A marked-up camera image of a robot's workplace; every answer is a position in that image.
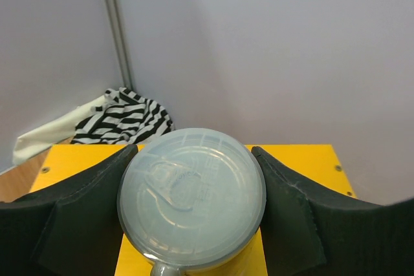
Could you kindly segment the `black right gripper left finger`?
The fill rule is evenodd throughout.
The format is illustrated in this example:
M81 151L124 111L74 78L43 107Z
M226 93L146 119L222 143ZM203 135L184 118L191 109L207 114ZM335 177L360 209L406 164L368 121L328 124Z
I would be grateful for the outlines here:
M58 183L1 203L2 275L114 275L123 231L117 214L127 145Z

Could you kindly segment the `blue tall congee can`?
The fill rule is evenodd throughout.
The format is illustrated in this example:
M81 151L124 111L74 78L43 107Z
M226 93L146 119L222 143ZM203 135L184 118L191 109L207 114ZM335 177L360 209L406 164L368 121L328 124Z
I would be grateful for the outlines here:
M244 275L265 203L263 173L242 143L188 128L133 157L117 210L152 275Z

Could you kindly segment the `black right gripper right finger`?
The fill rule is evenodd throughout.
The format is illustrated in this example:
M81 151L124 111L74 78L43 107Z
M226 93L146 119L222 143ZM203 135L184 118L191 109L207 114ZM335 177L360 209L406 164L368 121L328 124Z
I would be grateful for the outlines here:
M412 275L413 200L364 202L299 174L260 147L260 229L269 275Z

